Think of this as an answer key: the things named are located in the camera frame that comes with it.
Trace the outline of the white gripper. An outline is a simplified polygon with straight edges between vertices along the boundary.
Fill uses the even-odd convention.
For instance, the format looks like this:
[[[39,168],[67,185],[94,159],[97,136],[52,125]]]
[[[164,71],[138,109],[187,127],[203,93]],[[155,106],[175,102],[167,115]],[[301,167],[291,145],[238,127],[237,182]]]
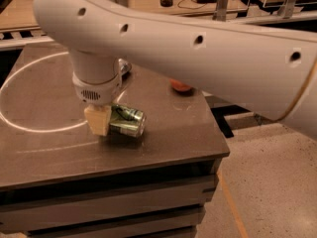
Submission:
[[[112,103],[121,92],[121,74],[118,73],[110,81],[101,84],[86,83],[73,74],[72,82],[78,98],[88,104],[93,104],[84,109],[91,132],[94,135],[107,136],[112,113],[108,104]]]

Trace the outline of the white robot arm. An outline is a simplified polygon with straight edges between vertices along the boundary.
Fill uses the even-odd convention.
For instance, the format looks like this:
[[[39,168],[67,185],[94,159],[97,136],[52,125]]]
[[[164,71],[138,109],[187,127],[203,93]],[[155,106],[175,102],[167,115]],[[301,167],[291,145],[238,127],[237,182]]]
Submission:
[[[124,59],[317,139],[313,33],[151,14],[126,0],[34,0],[34,15],[96,105],[118,94]]]

